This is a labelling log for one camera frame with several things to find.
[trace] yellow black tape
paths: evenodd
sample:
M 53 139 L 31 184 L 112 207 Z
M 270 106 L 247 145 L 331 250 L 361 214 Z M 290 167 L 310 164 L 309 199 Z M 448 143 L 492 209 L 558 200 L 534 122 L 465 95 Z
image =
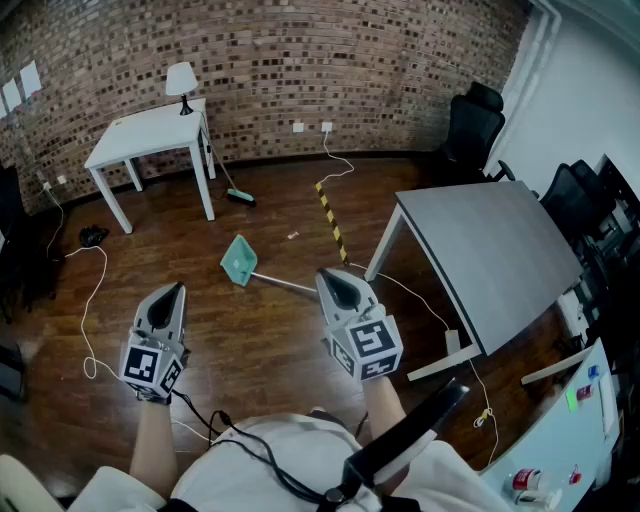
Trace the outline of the yellow black tape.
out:
M 336 217 L 331 211 L 331 206 L 329 206 L 329 200 L 327 196 L 324 194 L 324 190 L 322 189 L 322 185 L 320 183 L 316 183 L 316 190 L 318 191 L 318 195 L 320 196 L 320 202 L 324 207 L 324 211 L 327 213 L 327 219 L 329 219 L 329 224 L 331 224 L 331 228 L 333 229 L 333 238 L 336 239 L 336 243 L 338 244 L 338 249 L 340 250 L 340 259 L 342 263 L 345 265 L 349 264 L 349 258 L 347 258 L 347 251 L 344 248 L 344 243 L 342 242 L 342 235 L 340 234 L 340 228 L 338 227 L 338 222 L 336 221 Z

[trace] white wall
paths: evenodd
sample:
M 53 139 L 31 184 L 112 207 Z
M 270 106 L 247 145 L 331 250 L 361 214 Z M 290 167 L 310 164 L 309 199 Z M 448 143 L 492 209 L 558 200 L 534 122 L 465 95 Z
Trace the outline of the white wall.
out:
M 561 13 L 536 93 L 498 156 L 540 195 L 560 163 L 595 168 L 604 153 L 640 190 L 640 55 L 583 15 Z

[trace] white table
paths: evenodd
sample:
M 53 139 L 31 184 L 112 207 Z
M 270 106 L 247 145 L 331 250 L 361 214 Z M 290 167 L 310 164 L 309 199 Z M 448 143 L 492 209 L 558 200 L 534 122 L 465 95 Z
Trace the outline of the white table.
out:
M 118 201 L 116 201 L 113 192 L 111 192 L 102 175 L 101 169 L 107 165 L 124 161 L 136 190 L 141 192 L 142 183 L 140 183 L 140 178 L 136 173 L 132 159 L 169 149 L 189 148 L 205 214 L 208 220 L 214 219 L 213 206 L 211 205 L 211 197 L 209 196 L 207 180 L 202 166 L 202 156 L 198 145 L 198 140 L 201 136 L 203 146 L 206 147 L 207 145 L 207 141 L 202 135 L 202 130 L 207 136 L 209 134 L 205 99 L 190 100 L 189 106 L 194 111 L 186 116 L 180 115 L 182 103 L 174 103 L 116 119 L 109 125 L 91 155 L 89 155 L 89 159 L 85 162 L 84 166 L 89 169 L 96 185 L 98 185 L 100 192 L 102 192 L 109 208 L 111 208 L 125 233 L 131 233 L 131 223 L 120 208 Z M 209 178 L 215 178 L 213 158 L 208 168 Z
M 556 512 L 572 511 L 591 487 L 598 467 L 607 461 L 620 435 L 609 363 L 600 340 L 560 363 L 524 377 L 522 382 L 533 382 L 579 363 L 580 367 L 562 393 L 556 396 L 553 405 L 509 450 L 481 474 L 482 479 L 500 494 L 514 511 L 534 510 L 516 505 L 505 485 L 508 475 L 525 468 L 549 471 L 552 475 L 552 487 L 562 488 L 563 491 Z M 588 377 L 589 367 L 593 365 L 598 365 L 600 369 L 601 383 Z M 592 385 L 593 396 L 579 402 L 577 410 L 571 412 L 566 399 L 567 390 L 571 388 L 577 391 L 587 384 Z M 577 484 L 569 485 L 567 480 L 576 464 L 582 473 L 582 479 Z

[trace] lamp base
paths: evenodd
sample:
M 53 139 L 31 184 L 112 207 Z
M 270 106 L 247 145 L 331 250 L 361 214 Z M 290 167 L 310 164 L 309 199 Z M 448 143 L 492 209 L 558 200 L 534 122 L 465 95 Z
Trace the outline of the lamp base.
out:
M 193 112 L 193 109 L 187 104 L 187 96 L 182 95 L 182 110 L 180 111 L 181 116 L 188 116 Z

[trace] white lampshade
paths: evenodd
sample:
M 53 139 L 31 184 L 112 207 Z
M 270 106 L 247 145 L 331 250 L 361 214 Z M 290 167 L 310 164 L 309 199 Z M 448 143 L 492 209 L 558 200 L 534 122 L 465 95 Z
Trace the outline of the white lampshade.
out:
M 193 74 L 191 64 L 179 62 L 169 67 L 167 71 L 167 96 L 187 94 L 198 87 L 196 75 Z

